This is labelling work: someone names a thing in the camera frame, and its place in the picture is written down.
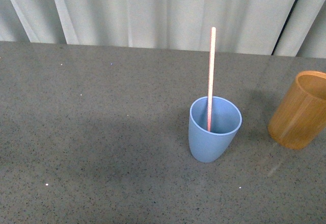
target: gray speckled countertop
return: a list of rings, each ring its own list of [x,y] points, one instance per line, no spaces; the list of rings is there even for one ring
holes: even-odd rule
[[[187,129],[208,57],[0,42],[0,223],[325,223],[326,131],[294,151],[266,126],[326,60],[218,53],[213,94],[243,123],[200,163]]]

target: white curtain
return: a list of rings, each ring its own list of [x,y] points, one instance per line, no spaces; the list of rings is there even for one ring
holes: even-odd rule
[[[1,41],[326,58],[325,0],[0,1]]]

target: pink straw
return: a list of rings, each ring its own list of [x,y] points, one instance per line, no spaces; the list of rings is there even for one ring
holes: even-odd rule
[[[216,28],[212,27],[210,33],[209,71],[208,71],[207,131],[210,131],[211,118],[212,118],[215,39],[216,39]]]

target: cup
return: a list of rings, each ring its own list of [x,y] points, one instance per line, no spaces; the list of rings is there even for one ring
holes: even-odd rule
[[[194,158],[209,163],[219,158],[231,143],[242,123],[239,109],[230,101],[213,97],[211,130],[207,131],[207,96],[190,107],[189,147]]]
[[[326,127],[326,74],[300,72],[271,118],[268,131],[280,145],[306,147]]]

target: orange cup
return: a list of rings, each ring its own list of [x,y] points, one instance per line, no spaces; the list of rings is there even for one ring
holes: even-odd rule
[[[326,73],[302,71],[268,125],[270,136],[290,149],[306,147],[326,127]]]

